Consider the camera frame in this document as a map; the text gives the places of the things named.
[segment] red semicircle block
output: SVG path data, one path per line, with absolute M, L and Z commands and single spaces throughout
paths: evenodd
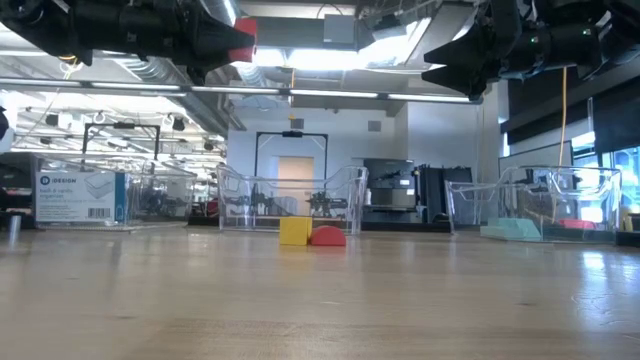
M 346 246 L 347 237 L 335 226 L 319 226 L 311 232 L 311 245 Z

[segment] white wall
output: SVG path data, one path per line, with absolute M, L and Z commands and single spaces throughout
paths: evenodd
M 305 119 L 304 132 L 329 135 L 328 176 L 343 166 L 361 165 L 363 158 L 411 159 L 416 165 L 471 167 L 474 181 L 495 182 L 502 143 L 498 100 L 494 87 L 482 105 L 408 103 L 395 119 L 377 110 L 334 114 L 323 109 L 293 109 L 293 115 Z M 253 175 L 256 132 L 289 130 L 291 112 L 236 110 L 248 130 L 229 132 L 227 163 L 242 174 Z M 382 121 L 382 131 L 368 132 L 369 120 Z M 324 153 L 312 140 L 274 136 L 263 145 L 266 139 L 265 135 L 260 138 L 258 175 L 276 177 L 279 156 L 309 156 L 314 158 L 314 178 L 322 178 Z
M 227 164 L 242 174 L 253 175 L 256 132 L 290 130 L 290 114 L 305 120 L 305 133 L 329 135 L 327 176 L 343 166 L 362 164 L 362 158 L 396 158 L 394 118 L 387 117 L 384 111 L 340 110 L 335 114 L 324 109 L 238 109 L 236 115 L 248 130 L 229 132 Z M 382 131 L 368 132 L 369 120 L 381 121 Z M 266 139 L 267 135 L 261 136 L 260 143 Z M 258 175 L 272 177 L 273 159 L 279 156 L 313 157 L 314 178 L 323 177 L 324 151 L 313 140 L 274 136 L 259 151 Z
M 587 119 L 577 121 L 567 125 L 565 129 L 564 139 L 565 141 L 571 140 L 572 138 L 588 133 L 589 131 L 591 131 L 591 129 L 589 129 L 589 121 Z M 557 144 L 560 142 L 561 137 L 562 137 L 562 129 L 558 128 L 551 131 L 547 131 L 546 133 L 536 135 L 524 141 L 511 144 L 510 146 L 511 154 L 513 155 L 513 154 L 521 153 L 523 151 L 529 151 L 529 150 L 537 149 L 543 146 Z
M 498 179 L 498 93 L 482 105 L 409 103 L 408 157 L 433 167 L 472 168 L 474 181 Z
M 394 142 L 397 159 L 413 159 L 409 157 L 409 103 L 405 104 L 396 115 Z

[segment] barcode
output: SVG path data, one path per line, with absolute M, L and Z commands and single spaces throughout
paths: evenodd
M 89 219 L 104 219 L 111 217 L 111 209 L 109 208 L 89 208 Z

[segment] teal block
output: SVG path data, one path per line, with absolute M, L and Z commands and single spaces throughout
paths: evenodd
M 531 219 L 492 218 L 487 226 L 480 227 L 480 235 L 520 241 L 542 241 L 540 231 Z

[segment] doorway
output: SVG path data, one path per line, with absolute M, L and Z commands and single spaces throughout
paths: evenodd
M 292 215 L 310 216 L 312 189 L 309 182 L 295 182 L 283 180 L 311 180 L 313 179 L 313 158 L 298 156 L 279 156 L 278 157 L 278 190 L 279 197 L 288 197 L 295 199 L 295 209 L 289 207 L 289 212 L 295 212 Z

